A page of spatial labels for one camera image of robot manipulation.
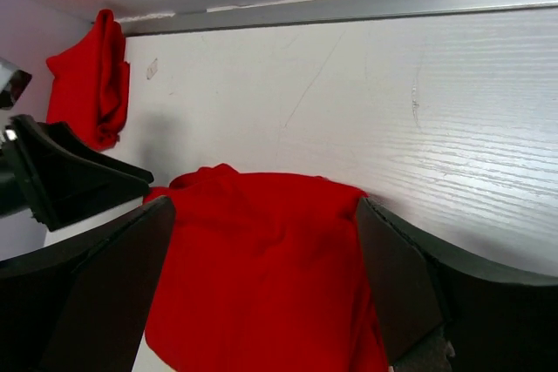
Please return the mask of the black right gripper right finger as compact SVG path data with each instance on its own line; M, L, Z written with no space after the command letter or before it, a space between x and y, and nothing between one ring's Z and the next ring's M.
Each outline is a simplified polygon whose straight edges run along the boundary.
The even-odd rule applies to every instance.
M370 198L357 232L391 370L556 370L554 276L472 254Z

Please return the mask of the red t shirt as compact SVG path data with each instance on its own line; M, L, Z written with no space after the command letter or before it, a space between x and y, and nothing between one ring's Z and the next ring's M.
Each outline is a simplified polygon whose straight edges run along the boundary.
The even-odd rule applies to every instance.
M174 229L146 324L177 371L385 371L357 237L364 192L203 167L155 187Z
M46 59L53 81L46 122L65 122L96 151L114 147L126 124L130 64L126 38L111 10L70 49Z

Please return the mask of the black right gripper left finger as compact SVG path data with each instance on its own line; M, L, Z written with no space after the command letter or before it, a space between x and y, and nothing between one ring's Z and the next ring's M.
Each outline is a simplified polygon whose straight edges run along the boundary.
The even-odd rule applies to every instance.
M1 263L3 371L130 371L170 243L159 197Z

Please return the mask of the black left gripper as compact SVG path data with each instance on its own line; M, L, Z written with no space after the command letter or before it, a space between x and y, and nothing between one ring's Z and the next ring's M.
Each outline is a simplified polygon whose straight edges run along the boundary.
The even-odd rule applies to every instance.
M48 230L145 197L151 172L96 152L66 123L20 114L1 131L1 217L31 210Z

